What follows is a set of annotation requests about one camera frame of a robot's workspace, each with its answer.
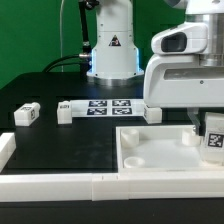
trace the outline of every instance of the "green backdrop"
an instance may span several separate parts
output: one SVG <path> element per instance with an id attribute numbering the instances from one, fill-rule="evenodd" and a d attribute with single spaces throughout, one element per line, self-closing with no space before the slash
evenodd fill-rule
<path id="1" fill-rule="evenodd" d="M 60 57 L 60 6 L 61 0 L 1 0 L 0 88 L 22 73 L 41 71 Z M 87 11 L 87 16 L 94 46 L 95 12 Z M 143 69 L 152 55 L 152 36 L 183 21 L 184 11 L 170 8 L 163 0 L 134 0 L 135 44 Z M 81 52 L 78 0 L 65 1 L 63 24 L 64 55 Z M 78 67 L 66 69 L 77 71 Z"/>

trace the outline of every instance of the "black table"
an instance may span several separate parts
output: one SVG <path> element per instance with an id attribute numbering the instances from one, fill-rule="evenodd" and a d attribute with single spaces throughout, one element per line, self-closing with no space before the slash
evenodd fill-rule
<path id="1" fill-rule="evenodd" d="M 17 143 L 1 175 L 117 172 L 115 127 L 147 125 L 144 119 L 73 118 L 72 125 L 58 126 L 57 104 L 142 98 L 142 89 L 141 82 L 96 86 L 77 73 L 20 75 L 0 90 L 0 134 L 15 132 Z M 15 127 L 13 112 L 31 102 L 40 103 L 40 117 L 31 127 Z M 166 113 L 165 120 L 189 122 L 185 110 Z M 223 209 L 223 199 L 0 203 L 0 223 L 223 223 Z"/>

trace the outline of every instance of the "warning label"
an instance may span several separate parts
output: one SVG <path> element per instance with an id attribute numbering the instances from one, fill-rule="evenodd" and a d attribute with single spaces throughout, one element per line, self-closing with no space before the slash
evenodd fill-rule
<path id="1" fill-rule="evenodd" d="M 120 47 L 121 46 L 120 41 L 118 40 L 116 35 L 114 35 L 114 37 L 111 40 L 109 46 L 111 46 L 111 47 Z"/>

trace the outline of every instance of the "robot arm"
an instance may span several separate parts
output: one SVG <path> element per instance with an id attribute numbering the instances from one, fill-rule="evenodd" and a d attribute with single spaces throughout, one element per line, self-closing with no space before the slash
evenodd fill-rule
<path id="1" fill-rule="evenodd" d="M 170 7 L 177 9 L 186 9 L 188 0 L 164 0 Z"/>

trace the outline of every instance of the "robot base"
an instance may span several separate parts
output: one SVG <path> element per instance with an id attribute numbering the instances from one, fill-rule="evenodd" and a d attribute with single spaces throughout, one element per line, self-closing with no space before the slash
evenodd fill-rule
<path id="1" fill-rule="evenodd" d="M 144 80 L 144 71 L 141 70 L 138 74 L 131 78 L 127 79 L 103 79 L 98 78 L 96 76 L 88 76 L 87 75 L 87 81 L 90 83 L 95 83 L 103 86 L 128 86 L 132 85 L 136 82 Z"/>

